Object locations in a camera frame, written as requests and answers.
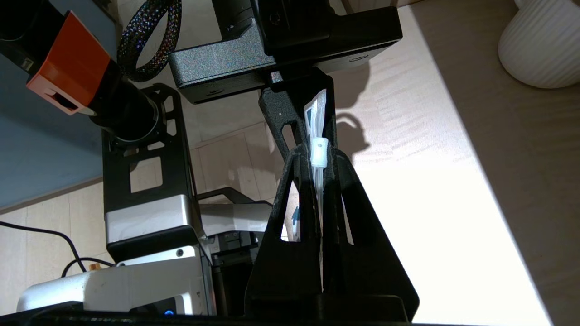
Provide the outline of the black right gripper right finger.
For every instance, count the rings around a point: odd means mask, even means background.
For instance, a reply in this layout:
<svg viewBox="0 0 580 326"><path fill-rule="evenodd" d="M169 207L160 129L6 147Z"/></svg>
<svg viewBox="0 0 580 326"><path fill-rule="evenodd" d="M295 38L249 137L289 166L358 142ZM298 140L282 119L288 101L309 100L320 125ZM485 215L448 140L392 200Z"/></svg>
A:
<svg viewBox="0 0 580 326"><path fill-rule="evenodd" d="M323 293L338 316L410 321L418 293L350 159L332 148L323 199Z"/></svg>

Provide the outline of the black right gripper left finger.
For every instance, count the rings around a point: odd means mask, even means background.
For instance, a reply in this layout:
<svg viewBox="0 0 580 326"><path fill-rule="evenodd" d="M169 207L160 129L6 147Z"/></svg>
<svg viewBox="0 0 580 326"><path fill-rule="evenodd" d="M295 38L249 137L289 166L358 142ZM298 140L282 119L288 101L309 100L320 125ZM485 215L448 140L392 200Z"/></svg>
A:
<svg viewBox="0 0 580 326"><path fill-rule="evenodd" d="M245 291L252 318L315 318L320 278L320 227L304 144L285 159L272 211ZM281 239L292 184L299 193L300 241Z"/></svg>

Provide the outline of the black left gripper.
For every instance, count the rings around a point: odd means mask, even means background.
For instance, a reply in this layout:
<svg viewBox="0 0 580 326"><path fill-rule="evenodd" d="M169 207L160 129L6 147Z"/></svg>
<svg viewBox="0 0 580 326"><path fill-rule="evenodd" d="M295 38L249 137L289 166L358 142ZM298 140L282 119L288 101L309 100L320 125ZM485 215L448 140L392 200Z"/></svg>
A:
<svg viewBox="0 0 580 326"><path fill-rule="evenodd" d="M397 8L388 6L340 16L327 0L214 0L222 40L177 50L169 57L174 82L193 104L254 91L271 75L291 79L311 68L329 73L358 66L403 37ZM324 137L338 147L335 87L324 76ZM259 107L282 157L290 154L283 128L295 144L307 140L307 86L261 91Z"/></svg>

